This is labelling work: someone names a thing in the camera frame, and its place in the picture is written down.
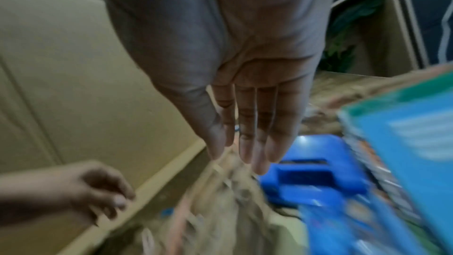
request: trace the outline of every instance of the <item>wall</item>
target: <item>wall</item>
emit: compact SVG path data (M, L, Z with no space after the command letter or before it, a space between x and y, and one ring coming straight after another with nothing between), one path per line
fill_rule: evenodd
M197 139L102 0L0 0L0 56L0 172L96 158L138 187ZM55 254L83 229L66 215L1 229L0 250Z

